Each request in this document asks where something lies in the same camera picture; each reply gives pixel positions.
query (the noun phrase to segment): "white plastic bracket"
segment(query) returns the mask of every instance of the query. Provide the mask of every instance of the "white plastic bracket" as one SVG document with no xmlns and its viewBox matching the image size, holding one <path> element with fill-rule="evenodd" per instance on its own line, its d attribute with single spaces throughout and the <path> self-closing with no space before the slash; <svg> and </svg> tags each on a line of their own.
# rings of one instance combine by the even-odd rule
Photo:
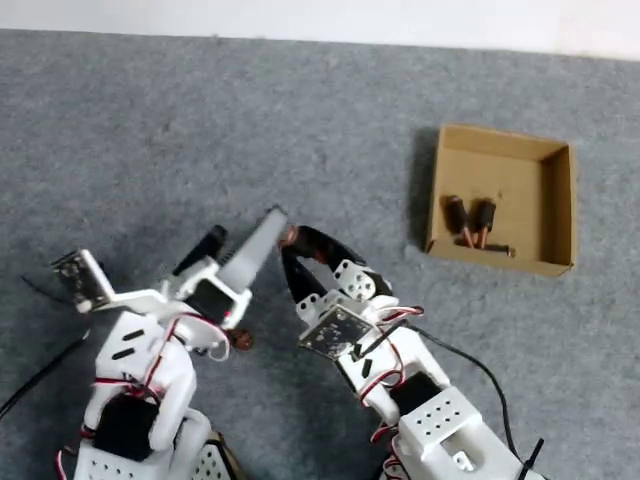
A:
<svg viewBox="0 0 640 480">
<path fill-rule="evenodd" d="M 456 387 L 449 387 L 400 419 L 398 430 L 424 457 L 461 428 L 482 423 L 482 415 Z"/>
</svg>

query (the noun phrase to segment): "brown cardboard tray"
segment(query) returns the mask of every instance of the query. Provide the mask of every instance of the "brown cardboard tray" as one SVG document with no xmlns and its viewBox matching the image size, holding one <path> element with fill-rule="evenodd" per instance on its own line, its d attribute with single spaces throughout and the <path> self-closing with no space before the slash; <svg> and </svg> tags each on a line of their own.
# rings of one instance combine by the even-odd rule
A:
<svg viewBox="0 0 640 480">
<path fill-rule="evenodd" d="M 436 257 L 560 275 L 575 265 L 575 166 L 561 141 L 465 125 L 440 130 L 426 249 Z M 444 206 L 457 195 L 473 219 L 479 200 L 497 205 L 489 243 L 506 254 L 454 243 Z"/>
</svg>

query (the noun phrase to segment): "small cylindrical object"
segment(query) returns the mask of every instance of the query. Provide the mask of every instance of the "small cylindrical object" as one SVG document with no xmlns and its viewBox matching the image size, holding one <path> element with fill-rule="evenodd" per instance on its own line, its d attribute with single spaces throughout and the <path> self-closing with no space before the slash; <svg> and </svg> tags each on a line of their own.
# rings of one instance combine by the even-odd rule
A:
<svg viewBox="0 0 640 480">
<path fill-rule="evenodd" d="M 492 200 L 482 200 L 478 205 L 478 248 L 485 248 L 487 236 L 493 229 L 493 217 L 496 213 L 496 204 Z"/>
<path fill-rule="evenodd" d="M 446 211 L 447 218 L 454 232 L 463 236 L 469 248 L 474 248 L 473 238 L 471 238 L 471 231 L 469 230 L 469 217 L 467 216 L 467 211 L 464 209 L 462 199 L 457 195 L 449 197 Z"/>
<path fill-rule="evenodd" d="M 489 252 L 506 253 L 508 257 L 512 257 L 512 258 L 516 256 L 516 249 L 513 247 L 510 247 L 509 245 L 487 244 L 485 245 L 484 249 Z"/>
<path fill-rule="evenodd" d="M 227 330 L 227 336 L 231 342 L 231 346 L 238 350 L 249 350 L 253 346 L 253 337 L 247 330 L 232 328 Z"/>
</svg>

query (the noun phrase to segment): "perforated plastic part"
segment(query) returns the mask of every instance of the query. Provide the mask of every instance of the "perforated plastic part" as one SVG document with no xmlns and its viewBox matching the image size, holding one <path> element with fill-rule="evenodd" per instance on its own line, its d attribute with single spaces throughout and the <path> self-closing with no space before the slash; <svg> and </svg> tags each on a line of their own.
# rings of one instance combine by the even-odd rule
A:
<svg viewBox="0 0 640 480">
<path fill-rule="evenodd" d="M 449 387 L 400 419 L 402 438 L 417 451 L 429 452 L 465 425 L 481 423 L 480 412 L 456 387 Z"/>
<path fill-rule="evenodd" d="M 207 443 L 200 453 L 191 480 L 234 480 L 234 478 L 233 474 L 227 470 L 227 464 L 218 446 Z"/>
<path fill-rule="evenodd" d="M 153 452 L 143 462 L 134 462 L 93 448 L 83 441 L 78 452 L 74 480 L 165 480 L 172 450 Z"/>
<path fill-rule="evenodd" d="M 369 300 L 376 291 L 375 282 L 368 275 L 371 269 L 356 265 L 350 260 L 343 260 L 340 266 L 333 272 L 347 295 L 359 301 Z"/>
</svg>

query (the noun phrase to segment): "small component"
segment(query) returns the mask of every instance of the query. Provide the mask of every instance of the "small component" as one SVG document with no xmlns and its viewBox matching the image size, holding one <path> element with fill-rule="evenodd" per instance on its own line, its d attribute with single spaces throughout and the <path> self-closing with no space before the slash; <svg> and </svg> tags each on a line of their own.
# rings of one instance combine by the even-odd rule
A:
<svg viewBox="0 0 640 480">
<path fill-rule="evenodd" d="M 235 301 L 209 280 L 200 280 L 195 291 L 184 300 L 201 315 L 220 324 L 235 305 Z"/>
<path fill-rule="evenodd" d="M 449 197 L 446 211 L 453 231 L 462 235 L 469 248 L 474 248 L 473 238 L 471 238 L 471 231 L 469 230 L 469 217 L 467 216 L 467 211 L 464 209 L 462 199 L 457 195 Z"/>
<path fill-rule="evenodd" d="M 151 455 L 149 431 L 158 416 L 157 405 L 130 395 L 107 403 L 96 429 L 94 447 L 136 462 Z"/>
<path fill-rule="evenodd" d="M 478 248 L 485 248 L 487 236 L 493 229 L 493 217 L 496 212 L 496 204 L 493 200 L 482 200 L 478 205 Z"/>
<path fill-rule="evenodd" d="M 82 313 L 109 303 L 113 288 L 88 250 L 76 250 L 52 264 L 62 284 L 73 295 L 73 302 Z"/>
<path fill-rule="evenodd" d="M 373 360 L 367 358 L 364 361 L 364 365 L 362 365 L 362 378 L 367 378 L 371 373 L 371 366 L 373 365 Z"/>
<path fill-rule="evenodd" d="M 502 253 L 506 253 L 507 256 L 514 258 L 516 256 L 516 249 L 513 247 L 510 247 L 509 245 L 493 245 L 493 244 L 488 244 L 485 245 L 484 247 L 485 250 L 489 251 L 489 252 L 502 252 Z"/>
<path fill-rule="evenodd" d="M 341 305 L 329 310 L 320 323 L 305 333 L 300 345 L 331 360 L 353 348 L 373 326 Z"/>
<path fill-rule="evenodd" d="M 250 350 L 253 346 L 253 337 L 247 330 L 232 328 L 231 330 L 227 330 L 226 334 L 233 348 L 246 351 Z"/>
</svg>

